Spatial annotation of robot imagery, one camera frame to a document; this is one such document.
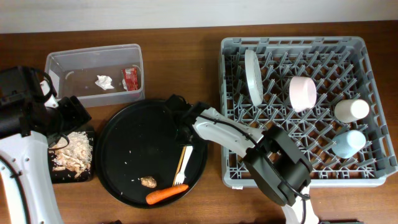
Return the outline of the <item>white tissue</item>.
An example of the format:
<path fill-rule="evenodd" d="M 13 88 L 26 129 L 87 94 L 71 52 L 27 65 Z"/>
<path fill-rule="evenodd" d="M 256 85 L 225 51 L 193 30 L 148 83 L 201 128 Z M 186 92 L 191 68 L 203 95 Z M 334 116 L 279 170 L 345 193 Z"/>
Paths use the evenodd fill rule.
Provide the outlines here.
<path fill-rule="evenodd" d="M 97 76 L 97 81 L 95 81 L 95 84 L 102 88 L 103 90 L 112 90 L 114 87 L 112 86 L 112 78 L 106 75 L 98 75 Z"/>

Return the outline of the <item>round black serving tray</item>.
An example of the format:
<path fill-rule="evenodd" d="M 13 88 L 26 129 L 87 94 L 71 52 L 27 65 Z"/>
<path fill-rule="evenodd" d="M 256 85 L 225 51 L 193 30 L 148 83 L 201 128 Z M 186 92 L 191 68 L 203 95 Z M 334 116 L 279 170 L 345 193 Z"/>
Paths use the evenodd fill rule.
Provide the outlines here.
<path fill-rule="evenodd" d="M 205 170 L 207 143 L 184 137 L 164 100 L 137 101 L 116 113 L 105 125 L 95 146 L 95 169 L 102 186 L 115 199 L 149 209 L 146 196 L 153 190 L 141 178 L 153 177 L 156 190 L 172 186 L 183 147 L 192 155 L 185 184 L 193 189 Z"/>

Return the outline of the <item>white plastic fork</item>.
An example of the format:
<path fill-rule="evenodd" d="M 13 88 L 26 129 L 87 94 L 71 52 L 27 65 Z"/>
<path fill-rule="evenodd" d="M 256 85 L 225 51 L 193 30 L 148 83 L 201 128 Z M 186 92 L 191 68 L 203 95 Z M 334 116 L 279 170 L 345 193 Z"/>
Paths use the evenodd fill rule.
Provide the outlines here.
<path fill-rule="evenodd" d="M 187 164 L 189 162 L 190 156 L 193 152 L 193 146 L 186 146 L 184 153 L 183 153 L 183 159 L 182 159 L 182 163 L 180 166 L 180 169 L 177 172 L 177 175 L 175 177 L 175 181 L 174 181 L 174 186 L 176 185 L 180 185 L 184 182 L 185 180 L 185 169 L 187 168 Z"/>

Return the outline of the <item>red snack wrapper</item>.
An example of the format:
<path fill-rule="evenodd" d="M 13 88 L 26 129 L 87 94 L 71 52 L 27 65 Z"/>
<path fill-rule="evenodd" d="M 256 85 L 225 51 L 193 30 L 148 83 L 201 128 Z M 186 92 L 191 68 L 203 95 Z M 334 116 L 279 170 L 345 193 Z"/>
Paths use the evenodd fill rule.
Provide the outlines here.
<path fill-rule="evenodd" d="M 123 75 L 122 84 L 126 91 L 136 91 L 139 89 L 137 67 L 122 69 L 121 73 Z"/>

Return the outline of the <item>brown walnut shell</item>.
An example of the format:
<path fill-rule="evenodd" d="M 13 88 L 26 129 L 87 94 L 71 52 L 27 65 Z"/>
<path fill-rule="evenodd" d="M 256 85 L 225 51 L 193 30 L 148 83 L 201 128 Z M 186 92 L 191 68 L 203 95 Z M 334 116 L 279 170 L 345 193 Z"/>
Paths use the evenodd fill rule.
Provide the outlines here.
<path fill-rule="evenodd" d="M 152 176 L 146 176 L 140 178 L 141 184 L 145 187 L 154 189 L 157 187 L 157 182 Z"/>

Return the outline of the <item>grey plate with rice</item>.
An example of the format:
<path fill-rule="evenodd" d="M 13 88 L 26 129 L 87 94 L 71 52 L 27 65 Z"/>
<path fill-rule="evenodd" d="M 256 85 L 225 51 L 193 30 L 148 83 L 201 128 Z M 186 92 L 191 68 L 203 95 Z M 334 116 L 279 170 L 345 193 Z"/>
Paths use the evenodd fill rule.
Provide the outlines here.
<path fill-rule="evenodd" d="M 263 86 L 261 69 L 255 51 L 245 50 L 244 63 L 251 101 L 254 106 L 259 106 L 263 101 Z"/>

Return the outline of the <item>orange carrot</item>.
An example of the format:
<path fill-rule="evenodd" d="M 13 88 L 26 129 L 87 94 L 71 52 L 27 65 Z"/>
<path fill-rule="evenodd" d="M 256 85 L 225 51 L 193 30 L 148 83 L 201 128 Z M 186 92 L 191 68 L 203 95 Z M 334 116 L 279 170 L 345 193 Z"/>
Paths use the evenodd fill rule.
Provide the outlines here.
<path fill-rule="evenodd" d="M 187 184 L 180 184 L 176 185 L 173 187 L 169 187 L 167 189 L 163 190 L 156 190 L 154 192 L 151 192 L 146 196 L 146 202 L 149 205 L 153 205 L 159 201 L 162 201 L 164 199 L 167 199 L 171 196 L 177 195 L 179 193 L 182 193 L 186 190 L 189 189 L 189 186 Z"/>

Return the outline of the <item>pink shallow bowl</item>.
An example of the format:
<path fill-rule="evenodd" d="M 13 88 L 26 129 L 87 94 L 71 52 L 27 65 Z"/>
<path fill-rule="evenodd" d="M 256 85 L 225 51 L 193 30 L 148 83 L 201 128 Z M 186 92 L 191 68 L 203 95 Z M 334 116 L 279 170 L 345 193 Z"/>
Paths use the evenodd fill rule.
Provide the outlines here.
<path fill-rule="evenodd" d="M 289 98 L 297 113 L 312 109 L 317 102 L 315 82 L 308 77 L 293 77 L 289 84 Z"/>

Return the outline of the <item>small white cup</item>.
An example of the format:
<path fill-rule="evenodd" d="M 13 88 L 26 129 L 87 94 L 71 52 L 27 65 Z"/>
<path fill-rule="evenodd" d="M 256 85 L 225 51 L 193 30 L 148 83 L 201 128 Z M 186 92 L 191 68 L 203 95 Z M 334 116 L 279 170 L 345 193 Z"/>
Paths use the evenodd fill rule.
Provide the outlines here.
<path fill-rule="evenodd" d="M 370 107 L 362 99 L 341 100 L 335 106 L 336 118 L 343 123 L 351 123 L 365 118 L 369 114 Z"/>

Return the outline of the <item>blue plastic cup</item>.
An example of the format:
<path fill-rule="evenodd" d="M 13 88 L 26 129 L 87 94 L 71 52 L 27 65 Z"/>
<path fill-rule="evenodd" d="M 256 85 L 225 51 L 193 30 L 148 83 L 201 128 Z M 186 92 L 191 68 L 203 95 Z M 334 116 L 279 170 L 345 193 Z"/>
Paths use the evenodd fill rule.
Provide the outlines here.
<path fill-rule="evenodd" d="M 335 145 L 332 151 L 341 158 L 353 157 L 366 144 L 365 135 L 357 130 L 351 130 L 335 136 L 332 141 Z"/>

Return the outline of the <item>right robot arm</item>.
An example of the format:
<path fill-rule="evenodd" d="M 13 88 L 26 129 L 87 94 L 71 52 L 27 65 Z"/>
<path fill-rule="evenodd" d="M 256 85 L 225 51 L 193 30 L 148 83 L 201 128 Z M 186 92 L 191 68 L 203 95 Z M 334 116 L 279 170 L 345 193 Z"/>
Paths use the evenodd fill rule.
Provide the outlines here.
<path fill-rule="evenodd" d="M 178 95 L 165 106 L 184 138 L 215 142 L 240 156 L 258 189 L 281 206 L 287 223 L 319 223 L 309 195 L 313 166 L 284 129 L 245 126 Z"/>

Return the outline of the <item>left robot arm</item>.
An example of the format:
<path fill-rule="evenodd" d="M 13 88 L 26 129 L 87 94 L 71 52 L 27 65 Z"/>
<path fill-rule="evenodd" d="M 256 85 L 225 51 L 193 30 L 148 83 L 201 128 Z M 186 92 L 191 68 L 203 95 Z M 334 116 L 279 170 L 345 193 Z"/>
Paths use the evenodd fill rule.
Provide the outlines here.
<path fill-rule="evenodd" d="M 1 180 L 13 223 L 62 223 L 49 150 L 91 116 L 77 97 L 56 100 L 51 77 L 16 66 L 1 71 Z"/>

